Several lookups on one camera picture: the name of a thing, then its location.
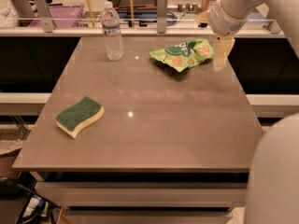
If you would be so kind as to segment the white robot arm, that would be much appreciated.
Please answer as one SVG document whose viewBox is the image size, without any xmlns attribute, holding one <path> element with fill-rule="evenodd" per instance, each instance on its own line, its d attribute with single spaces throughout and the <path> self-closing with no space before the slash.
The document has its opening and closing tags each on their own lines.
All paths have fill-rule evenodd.
<svg viewBox="0 0 299 224">
<path fill-rule="evenodd" d="M 234 35 L 262 3 L 299 56 L 299 0 L 217 0 L 204 21 L 216 35 Z M 254 151 L 244 224 L 299 224 L 298 113 L 274 124 Z"/>
</svg>

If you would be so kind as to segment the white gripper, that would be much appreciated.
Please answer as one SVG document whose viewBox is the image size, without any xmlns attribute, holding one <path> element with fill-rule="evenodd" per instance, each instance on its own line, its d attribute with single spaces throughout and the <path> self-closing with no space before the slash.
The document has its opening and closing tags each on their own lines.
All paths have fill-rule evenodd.
<svg viewBox="0 0 299 224">
<path fill-rule="evenodd" d="M 215 71 L 220 71 L 225 67 L 228 55 L 235 44 L 235 39 L 230 35 L 240 31 L 246 23 L 248 15 L 248 11 L 242 8 L 238 2 L 216 0 L 210 10 L 204 11 L 196 18 L 198 23 L 209 24 L 215 34 L 222 35 L 213 42 Z"/>
</svg>

